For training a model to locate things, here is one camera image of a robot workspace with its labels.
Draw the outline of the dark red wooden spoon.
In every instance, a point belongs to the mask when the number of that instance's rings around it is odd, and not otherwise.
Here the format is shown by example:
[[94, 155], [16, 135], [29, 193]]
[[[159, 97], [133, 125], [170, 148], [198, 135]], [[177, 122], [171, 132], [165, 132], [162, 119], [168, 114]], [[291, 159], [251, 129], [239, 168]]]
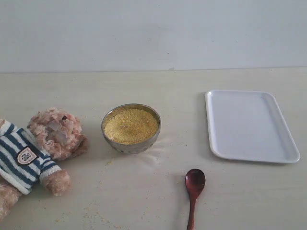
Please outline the dark red wooden spoon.
[[185, 186], [189, 195], [189, 219], [187, 230], [194, 229], [195, 205], [198, 197], [202, 193], [206, 183], [206, 177], [202, 170], [190, 169], [185, 176]]

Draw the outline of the beige teddy bear striped sweater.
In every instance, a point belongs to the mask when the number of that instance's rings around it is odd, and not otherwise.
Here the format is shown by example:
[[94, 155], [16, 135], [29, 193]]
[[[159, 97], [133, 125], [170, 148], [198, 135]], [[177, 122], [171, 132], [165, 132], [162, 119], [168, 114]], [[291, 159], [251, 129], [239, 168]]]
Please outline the beige teddy bear striped sweater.
[[0, 218], [40, 182], [54, 196], [71, 186], [69, 173], [58, 161], [85, 154], [89, 140], [80, 120], [59, 108], [33, 116], [27, 127], [0, 120]]

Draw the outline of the steel bowl of yellow grain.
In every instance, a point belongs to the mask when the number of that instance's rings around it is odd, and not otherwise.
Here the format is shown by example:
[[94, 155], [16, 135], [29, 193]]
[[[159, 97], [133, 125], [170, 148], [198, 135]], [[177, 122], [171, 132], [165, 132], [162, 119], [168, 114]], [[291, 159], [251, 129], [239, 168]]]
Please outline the steel bowl of yellow grain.
[[129, 103], [109, 111], [102, 120], [101, 130], [113, 149], [123, 154], [137, 154], [156, 142], [161, 118], [147, 105]]

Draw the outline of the white rectangular plastic tray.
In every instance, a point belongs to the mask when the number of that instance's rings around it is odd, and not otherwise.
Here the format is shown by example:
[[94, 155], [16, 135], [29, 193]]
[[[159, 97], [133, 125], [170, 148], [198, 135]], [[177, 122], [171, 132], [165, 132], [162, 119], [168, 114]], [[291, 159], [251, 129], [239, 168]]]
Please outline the white rectangular plastic tray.
[[212, 153], [227, 160], [291, 164], [300, 153], [268, 92], [211, 90], [205, 94]]

